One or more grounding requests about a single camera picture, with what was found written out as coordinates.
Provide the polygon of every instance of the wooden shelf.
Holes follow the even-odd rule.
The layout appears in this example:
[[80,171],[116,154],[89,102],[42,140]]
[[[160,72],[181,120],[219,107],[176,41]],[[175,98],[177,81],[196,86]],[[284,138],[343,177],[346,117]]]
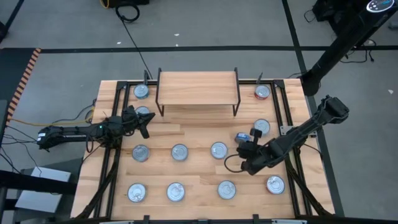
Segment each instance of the wooden shelf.
[[159,69],[156,103],[162,116],[165,105],[232,105],[235,116],[240,103],[238,70],[162,72]]

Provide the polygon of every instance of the can with red label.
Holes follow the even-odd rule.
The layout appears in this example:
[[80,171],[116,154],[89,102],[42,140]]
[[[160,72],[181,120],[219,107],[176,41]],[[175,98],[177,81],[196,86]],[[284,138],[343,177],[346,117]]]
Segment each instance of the can with red label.
[[265,85],[258,85],[254,91],[254,96],[259,100],[265,100],[269,96],[269,88]]

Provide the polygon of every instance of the yellow object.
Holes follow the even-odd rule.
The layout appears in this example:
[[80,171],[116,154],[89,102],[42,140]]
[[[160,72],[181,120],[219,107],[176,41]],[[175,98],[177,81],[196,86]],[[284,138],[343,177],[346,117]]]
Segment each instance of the yellow object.
[[109,0],[107,0],[106,6],[104,5],[103,0],[99,0],[99,2],[101,3],[101,5],[102,5],[105,9],[108,9],[108,8],[109,8]]
[[43,127],[43,126],[44,126],[44,127],[46,127],[46,126],[54,126],[54,125],[82,124],[82,123],[86,123],[87,121],[89,121],[90,119],[93,118],[94,109],[95,109],[95,107],[93,106],[93,107],[90,109],[91,115],[90,115],[87,119],[84,119],[83,121],[64,122],[64,123],[52,123],[52,124],[38,124],[38,123],[30,123],[30,122],[26,122],[26,121],[21,121],[21,120],[19,120],[19,119],[14,119],[14,118],[11,118],[10,120],[11,120],[11,121],[16,121],[16,122],[19,122],[19,123],[22,123],[22,124],[27,124],[27,125],[31,125],[31,126],[40,126],[40,127]]

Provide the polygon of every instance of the black cable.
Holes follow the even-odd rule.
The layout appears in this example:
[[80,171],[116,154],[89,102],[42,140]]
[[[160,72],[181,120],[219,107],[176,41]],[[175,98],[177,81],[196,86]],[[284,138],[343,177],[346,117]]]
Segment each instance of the black cable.
[[[6,139],[12,139],[12,138],[13,138],[10,134],[4,134],[3,137],[6,138]],[[16,139],[17,141],[26,142],[26,143],[28,143],[28,142],[33,142],[33,141],[28,141],[28,140],[23,140],[23,139],[18,139],[18,138],[14,138],[14,139]]]
[[87,158],[89,158],[89,157],[92,155],[92,153],[94,153],[100,146],[101,146],[101,145],[99,145],[98,147],[96,147],[96,148],[93,150],[93,152],[91,152],[90,154],[88,154],[88,155],[83,159],[83,161],[81,162],[81,164],[83,165],[83,163],[85,162],[85,160],[86,160]]
[[7,143],[1,143],[1,144],[8,145],[8,144],[17,144],[17,143],[36,143],[36,141],[16,141],[16,142],[7,142]]
[[138,46],[137,46],[137,44],[135,43],[135,41],[132,39],[132,37],[131,37],[131,34],[130,34],[130,32],[129,32],[129,30],[127,29],[127,27],[126,27],[126,25],[125,25],[125,23],[124,23],[124,21],[121,19],[121,21],[122,21],[122,23],[123,23],[123,26],[124,26],[124,28],[126,29],[126,31],[127,31],[127,34],[129,34],[129,37],[130,37],[130,39],[131,39],[131,41],[132,41],[132,43],[134,44],[134,46],[136,47],[136,49],[137,49],[137,51],[138,51],[138,53],[139,53],[139,56],[141,57],[141,60],[142,60],[142,62],[144,63],[144,65],[145,65],[145,67],[146,67],[146,69],[148,70],[148,73],[149,73],[149,76],[150,76],[150,79],[154,79],[153,77],[152,77],[152,74],[151,74],[151,72],[150,72],[150,70],[149,70],[149,68],[148,68],[148,66],[147,66],[147,64],[145,63],[145,60],[144,60],[144,57],[142,56],[142,54],[141,54],[141,51],[139,50],[139,48],[138,48]]
[[12,163],[11,158],[7,155],[7,153],[6,153],[6,151],[4,150],[4,148],[3,148],[3,147],[0,147],[0,149],[2,149],[4,155],[6,155],[6,157],[10,160],[11,164],[14,164],[14,163]]
[[288,77],[286,77],[286,78],[291,78],[291,77],[292,77],[292,76],[294,76],[294,75],[302,75],[302,74],[306,73],[307,71],[305,71],[305,72],[297,72],[297,73],[293,73],[293,74],[289,75],[289,76],[288,76]]
[[[120,7],[124,7],[124,6],[131,6],[131,7],[133,7],[133,8],[137,11],[137,15],[136,15],[134,18],[132,18],[132,19],[128,19],[128,18],[126,18],[126,16],[120,15],[120,13],[119,13],[119,8],[120,8]],[[127,22],[127,23],[132,23],[132,22],[136,21],[136,20],[139,18],[139,15],[140,15],[140,13],[139,13],[139,8],[138,8],[138,6],[137,6],[133,1],[122,1],[122,2],[120,2],[120,3],[115,7],[115,11],[116,11],[116,15],[118,15],[119,19],[120,19],[122,22]]]
[[226,165],[226,161],[227,161],[229,158],[231,158],[231,157],[233,157],[233,156],[238,156],[238,155],[239,155],[239,154],[230,155],[230,156],[228,156],[227,158],[225,158],[225,160],[224,160],[224,166],[225,166],[225,168],[226,168],[228,171],[230,171],[230,172],[232,172],[232,173],[235,173],[235,174],[240,173],[240,172],[243,172],[244,170],[231,170],[231,169],[228,168],[228,166]]
[[52,122],[52,124],[53,124],[53,123],[60,122],[60,121],[76,121],[76,120],[80,117],[80,115],[82,114],[83,111],[87,110],[88,108],[91,108],[91,107],[95,106],[96,101],[97,101],[97,99],[94,99],[92,104],[90,104],[90,105],[86,106],[85,108],[83,108],[83,109],[77,114],[76,118],[73,118],[73,119],[59,119],[59,120],[56,120],[56,121]]
[[312,147],[312,146],[309,146],[308,144],[305,144],[305,143],[304,143],[304,146],[310,147],[311,149],[313,149],[313,150],[317,151],[317,152],[319,153],[319,155],[321,156],[321,159],[323,159],[322,152],[321,152],[321,151],[319,151],[317,148],[315,148],[315,147]]
[[[368,39],[373,42],[374,46],[377,46],[377,43],[374,40]],[[344,62],[340,60],[341,63],[365,63],[368,61],[368,49],[366,48],[365,45],[363,45],[365,49],[365,60],[363,61],[349,61],[349,62]],[[354,49],[350,54],[346,54],[346,58],[348,59],[348,56],[353,54],[356,50]],[[374,58],[372,57],[372,50],[369,50],[369,58],[371,59],[371,62],[374,62]]]
[[8,161],[8,159],[6,159],[1,153],[0,153],[0,156],[3,157],[3,158],[7,161],[8,164],[10,164],[11,169],[12,169],[12,172],[14,172],[14,170],[15,170],[15,171],[17,171],[17,173],[21,174],[21,173],[14,167],[14,163],[12,162],[11,158],[7,155],[7,153],[6,153],[6,151],[4,150],[4,148],[3,148],[3,147],[0,147],[0,150],[1,150],[1,149],[2,149],[2,151],[3,151],[3,153],[4,153],[4,155],[6,155],[6,157],[9,159],[9,161]]
[[7,128],[11,128],[11,129],[13,129],[13,130],[15,130],[15,131],[17,131],[17,132],[19,132],[19,133],[25,135],[26,137],[31,138],[31,139],[33,139],[34,141],[36,141],[36,139],[30,137],[29,135],[23,133],[22,131],[20,131],[20,130],[18,130],[18,129],[16,129],[16,128],[13,128],[13,127],[11,127],[11,126],[7,126]]
[[315,19],[315,16],[311,20],[307,19],[306,14],[309,13],[310,11],[312,11],[312,9],[308,10],[307,12],[304,12],[304,19],[306,20],[307,23],[311,23]]
[[42,175],[42,170],[41,170],[41,169],[39,168],[39,166],[37,165],[35,159],[33,159],[32,155],[30,154],[30,152],[29,152],[29,150],[28,150],[28,148],[27,148],[27,146],[26,146],[23,142],[17,141],[16,143],[19,143],[19,144],[25,146],[25,149],[26,149],[27,154],[29,155],[29,157],[30,157],[30,158],[32,159],[32,161],[34,162],[35,166],[36,166],[36,167],[38,168],[38,170],[40,171],[40,174],[39,174],[39,177],[40,177],[40,176]]
[[0,156],[3,157],[4,160],[5,160],[8,164],[10,164],[10,166],[11,166],[11,168],[13,168],[13,170],[17,171],[18,174],[21,174],[21,172],[19,172],[19,171],[14,167],[14,165],[12,165],[12,164],[7,160],[7,158],[4,157],[4,155],[0,154]]

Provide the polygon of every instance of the wooden table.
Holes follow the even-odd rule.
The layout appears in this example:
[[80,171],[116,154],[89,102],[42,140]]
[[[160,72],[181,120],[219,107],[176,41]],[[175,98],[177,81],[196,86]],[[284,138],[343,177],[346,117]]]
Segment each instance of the wooden table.
[[[116,83],[101,82],[94,123],[102,121],[105,114],[111,114]],[[216,160],[210,154],[210,146],[217,141],[229,147],[229,154],[236,153],[236,133],[248,133],[253,122],[259,118],[267,119],[271,125],[270,133],[261,138],[260,143],[279,135],[272,97],[257,100],[253,94],[254,88],[254,85],[240,85],[241,105],[236,117],[230,107],[215,105],[166,106],[167,112],[161,117],[155,104],[156,86],[149,86],[149,97],[144,100],[138,100],[130,91],[129,105],[135,108],[146,106],[156,116],[147,127],[149,139],[143,139],[139,133],[123,139],[112,219],[142,220],[144,215],[150,215],[152,220],[250,219],[253,214],[259,214],[260,218],[293,218],[283,162],[250,176],[246,172],[228,172],[223,160]],[[285,80],[285,89],[294,125],[300,125],[310,117],[300,81]],[[283,121],[287,125],[279,90],[277,95]],[[189,155],[185,162],[176,162],[170,155],[171,148],[177,143],[188,147]],[[315,139],[308,139],[306,143],[317,148]],[[132,148],[138,144],[145,144],[150,149],[150,158],[146,162],[132,159]],[[83,164],[71,217],[78,215],[97,191],[103,156],[104,149],[98,149]],[[308,188],[329,212],[334,212],[319,153],[303,146],[301,159]],[[113,153],[109,162],[113,162]],[[240,163],[241,159],[237,157],[228,161],[232,169],[239,169]],[[271,175],[279,175],[284,179],[284,193],[272,195],[266,190],[265,183]],[[237,193],[233,199],[223,200],[218,196],[217,186],[222,180],[235,183]],[[132,203],[127,198],[128,188],[136,182],[147,187],[147,197],[141,203]],[[185,198],[181,202],[171,202],[166,196],[166,188],[172,182],[181,182],[185,186]],[[300,211],[304,214],[301,193],[297,186],[296,189]],[[107,198],[108,193],[105,192],[102,215]]]

